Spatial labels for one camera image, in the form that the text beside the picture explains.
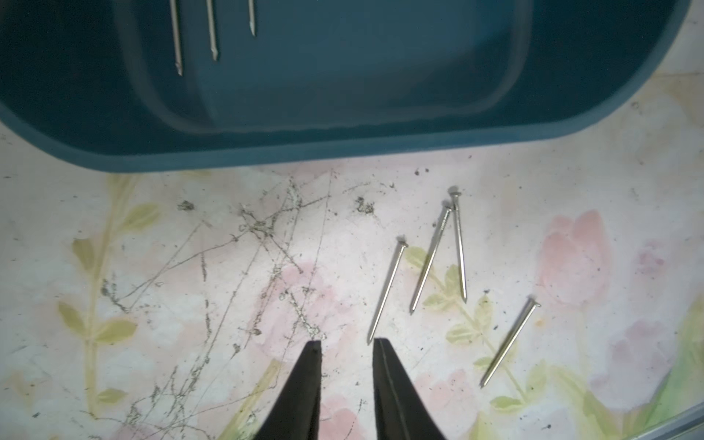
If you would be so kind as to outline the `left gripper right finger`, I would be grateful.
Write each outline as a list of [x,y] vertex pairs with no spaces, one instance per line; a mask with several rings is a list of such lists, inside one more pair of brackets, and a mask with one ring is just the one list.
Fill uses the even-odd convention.
[[386,338],[373,342],[373,388],[379,439],[445,439]]

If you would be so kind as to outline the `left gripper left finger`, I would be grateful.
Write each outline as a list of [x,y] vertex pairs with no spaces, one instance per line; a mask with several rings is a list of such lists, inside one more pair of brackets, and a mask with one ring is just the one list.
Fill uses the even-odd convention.
[[255,439],[317,440],[321,381],[321,342],[309,341]]

